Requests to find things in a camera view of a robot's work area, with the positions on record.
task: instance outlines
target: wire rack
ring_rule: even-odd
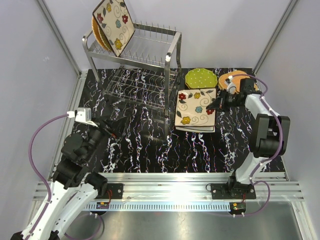
[[[181,76],[182,34],[176,31],[175,27],[174,29],[170,26],[165,28],[153,23],[148,25],[148,23],[135,22],[134,27],[134,35],[118,57],[98,44],[92,35],[92,30],[82,38],[83,49],[96,81],[102,89],[101,79],[93,59],[121,64],[107,88],[103,89],[106,95],[147,108],[161,109],[164,111],[164,117],[168,118],[170,94]],[[174,66],[176,71],[172,70],[171,59],[176,60]],[[128,71],[124,66],[139,69]],[[165,135],[168,135],[168,130],[165,129]]]

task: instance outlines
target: dish rack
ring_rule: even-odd
[[[134,35],[119,57],[102,48],[92,37],[92,30],[82,38],[83,49],[95,79],[105,95],[153,110],[163,110],[164,135],[167,138],[170,95],[175,84],[180,82],[181,76],[182,33],[176,31],[176,28],[173,30],[170,27],[159,27],[158,24],[154,26],[153,23],[148,25],[135,22],[134,27]],[[94,39],[89,46],[88,39]],[[176,70],[171,69],[171,60],[174,57]],[[106,89],[102,85],[93,58],[120,63]],[[128,71],[125,65],[138,69]]]

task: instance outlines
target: gray floor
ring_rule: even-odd
[[[260,206],[247,205],[247,212]],[[67,233],[88,238],[98,220],[88,213],[74,221]],[[219,212],[106,212],[105,230],[95,240],[300,240],[298,224],[290,203],[270,202],[263,212],[248,217],[226,217]]]

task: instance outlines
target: gray wall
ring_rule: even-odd
[[[284,160],[320,238],[319,9],[320,1],[299,1],[257,75],[269,86],[268,102],[291,118]]]
[[[81,39],[101,0],[45,0],[73,57],[90,69]],[[125,0],[133,20],[182,32],[184,68],[252,68],[289,0]],[[98,68],[118,67],[95,60]]]
[[[0,1],[0,239],[26,227],[38,177],[28,160],[34,131],[64,114],[77,77],[35,0]],[[33,157],[46,177],[63,121],[34,142]]]

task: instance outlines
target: black mounting plate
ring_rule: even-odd
[[[213,200],[225,200],[225,199],[239,199],[244,198],[243,194],[235,194],[234,197],[230,196],[227,189],[228,185],[226,183],[211,183],[210,184],[211,195]],[[256,191],[253,186],[250,186],[249,191],[245,194],[245,199],[256,199]]]
[[[103,196],[97,197],[96,199],[109,199],[108,190],[112,191],[111,199],[122,199],[124,194],[123,183],[108,183],[106,187],[106,193]]]

